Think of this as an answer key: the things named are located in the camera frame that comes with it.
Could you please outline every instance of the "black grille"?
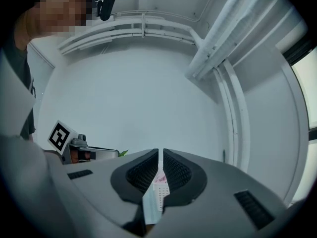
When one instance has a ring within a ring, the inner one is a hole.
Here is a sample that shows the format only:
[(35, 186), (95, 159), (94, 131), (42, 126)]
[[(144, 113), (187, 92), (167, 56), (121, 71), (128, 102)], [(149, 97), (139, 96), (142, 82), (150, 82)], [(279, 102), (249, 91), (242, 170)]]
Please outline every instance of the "black grille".
[(145, 194), (158, 172), (159, 155), (153, 155), (133, 168), (129, 169), (126, 179), (140, 192)]
[(188, 183), (192, 177), (190, 169), (169, 154), (164, 154), (164, 172), (171, 193)]
[(93, 172), (90, 171), (90, 170), (82, 170), (82, 171), (78, 171), (78, 172), (74, 172), (74, 173), (70, 173), (70, 174), (67, 174), (68, 177), (73, 180), (73, 179), (76, 179), (76, 178), (80, 178), (80, 177), (85, 177), (87, 175), (91, 175)]
[(234, 196), (259, 230), (274, 220), (249, 191), (238, 192)]

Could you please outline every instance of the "green leaf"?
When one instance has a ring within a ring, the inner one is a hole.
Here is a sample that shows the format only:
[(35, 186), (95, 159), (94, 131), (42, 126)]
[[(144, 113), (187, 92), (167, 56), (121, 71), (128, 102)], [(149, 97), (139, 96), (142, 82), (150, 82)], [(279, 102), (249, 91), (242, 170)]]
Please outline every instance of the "green leaf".
[(123, 151), (122, 153), (120, 153), (119, 154), (119, 157), (122, 157), (122, 156), (124, 156), (126, 153), (128, 152), (128, 150), (126, 150), (126, 151)]

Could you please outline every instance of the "gray shirt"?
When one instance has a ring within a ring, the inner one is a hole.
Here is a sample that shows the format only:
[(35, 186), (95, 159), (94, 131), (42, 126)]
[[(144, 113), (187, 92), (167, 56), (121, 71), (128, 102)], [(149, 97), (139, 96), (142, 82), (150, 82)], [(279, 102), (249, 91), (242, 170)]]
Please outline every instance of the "gray shirt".
[[(11, 67), (16, 75), (25, 85), (25, 87), (33, 94), (33, 78), (31, 76), (30, 67), (27, 62), (27, 50), (21, 51), (15, 46), (13, 31), (4, 43), (3, 51), (7, 57)], [(21, 131), (21, 136), (28, 140), (29, 135), (35, 132), (33, 110), (26, 119)]]

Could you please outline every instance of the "person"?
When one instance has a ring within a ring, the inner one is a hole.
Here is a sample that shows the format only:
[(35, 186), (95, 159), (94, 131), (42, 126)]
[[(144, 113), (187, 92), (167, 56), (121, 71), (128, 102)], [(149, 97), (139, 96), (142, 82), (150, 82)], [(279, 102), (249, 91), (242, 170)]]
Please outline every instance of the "person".
[[(32, 4), (30, 0), (22, 0), (21, 4), (26, 6), (20, 8), (21, 14), (14, 21), (2, 48), (16, 75), (31, 94), (34, 94), (35, 88), (27, 62), (27, 45), (35, 38), (68, 31), (70, 26), (85, 25), (92, 15), (94, 1), (37, 0)], [(33, 141), (34, 132), (32, 110), (20, 135)]]

